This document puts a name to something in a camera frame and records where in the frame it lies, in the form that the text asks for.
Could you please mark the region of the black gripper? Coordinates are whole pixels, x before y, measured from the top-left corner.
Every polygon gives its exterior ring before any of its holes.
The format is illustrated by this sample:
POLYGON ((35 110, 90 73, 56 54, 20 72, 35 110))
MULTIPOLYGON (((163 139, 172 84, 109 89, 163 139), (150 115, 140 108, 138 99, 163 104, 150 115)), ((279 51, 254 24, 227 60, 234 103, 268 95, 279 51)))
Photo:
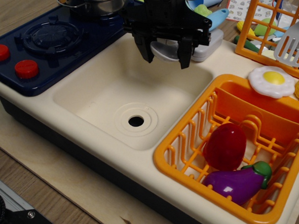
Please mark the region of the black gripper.
POLYGON ((178 41, 181 69, 190 66, 194 45, 209 45, 212 21, 190 10, 185 1, 143 0, 142 4, 127 4, 121 10, 124 29, 132 34, 141 56, 148 63, 155 56, 151 42, 158 38, 178 41))

